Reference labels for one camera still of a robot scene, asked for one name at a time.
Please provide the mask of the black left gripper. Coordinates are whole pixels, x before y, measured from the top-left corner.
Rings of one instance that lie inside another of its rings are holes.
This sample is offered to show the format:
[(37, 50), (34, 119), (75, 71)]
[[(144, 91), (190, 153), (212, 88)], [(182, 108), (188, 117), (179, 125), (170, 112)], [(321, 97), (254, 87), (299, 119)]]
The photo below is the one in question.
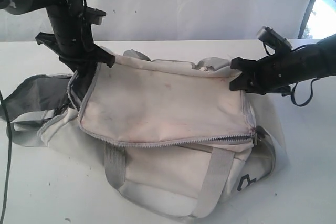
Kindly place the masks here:
[(75, 25), (57, 24), (53, 34), (39, 33), (36, 42), (56, 53), (59, 60), (73, 72), (78, 71), (73, 81), (73, 99), (82, 103), (97, 71), (97, 63), (112, 67), (115, 55), (105, 51), (93, 41), (91, 23)]

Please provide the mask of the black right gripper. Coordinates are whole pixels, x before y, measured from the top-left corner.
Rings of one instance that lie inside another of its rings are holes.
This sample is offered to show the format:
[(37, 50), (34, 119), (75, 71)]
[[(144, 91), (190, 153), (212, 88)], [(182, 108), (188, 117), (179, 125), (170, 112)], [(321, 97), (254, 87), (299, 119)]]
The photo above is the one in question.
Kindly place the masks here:
[(230, 68), (242, 73), (229, 83), (230, 91), (245, 91), (255, 94), (279, 93), (290, 95), (292, 84), (299, 82), (299, 56), (297, 51), (259, 60), (237, 57), (231, 60)]

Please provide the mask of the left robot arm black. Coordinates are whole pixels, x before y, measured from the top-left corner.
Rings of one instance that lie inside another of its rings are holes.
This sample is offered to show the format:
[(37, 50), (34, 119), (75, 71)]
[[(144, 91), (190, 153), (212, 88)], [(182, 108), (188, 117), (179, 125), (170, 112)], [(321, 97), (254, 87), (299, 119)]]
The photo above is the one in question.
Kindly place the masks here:
[(87, 0), (1, 0), (1, 9), (12, 15), (46, 10), (53, 31), (40, 32), (35, 40), (76, 72), (68, 92), (74, 102), (85, 97), (97, 65), (115, 63), (115, 56), (96, 45), (92, 35), (91, 26), (101, 25), (106, 12), (89, 7)]

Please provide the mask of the right robot arm black grey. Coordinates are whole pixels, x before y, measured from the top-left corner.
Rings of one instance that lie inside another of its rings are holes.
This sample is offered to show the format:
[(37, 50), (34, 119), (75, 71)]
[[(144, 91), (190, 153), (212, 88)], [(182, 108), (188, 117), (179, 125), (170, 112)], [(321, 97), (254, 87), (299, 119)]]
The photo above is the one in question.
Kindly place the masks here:
[(241, 71), (230, 82), (231, 91), (288, 96), (291, 84), (335, 75), (335, 35), (259, 60), (237, 57), (231, 61), (230, 68)]

